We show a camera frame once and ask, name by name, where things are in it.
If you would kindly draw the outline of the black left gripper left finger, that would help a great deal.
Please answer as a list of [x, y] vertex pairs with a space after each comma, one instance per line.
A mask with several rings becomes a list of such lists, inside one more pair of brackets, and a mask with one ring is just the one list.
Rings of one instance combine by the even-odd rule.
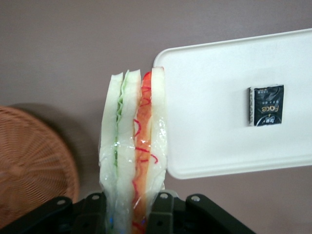
[[59, 196], [1, 228], [2, 234], [105, 234], [106, 197], [93, 193], [74, 203]]

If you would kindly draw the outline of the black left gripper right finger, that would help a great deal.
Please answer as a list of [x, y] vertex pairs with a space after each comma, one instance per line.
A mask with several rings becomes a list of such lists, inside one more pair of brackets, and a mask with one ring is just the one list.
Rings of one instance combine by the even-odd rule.
[[148, 234], [253, 234], [254, 231], [202, 194], [181, 200], [173, 191], [158, 193], [147, 223]]

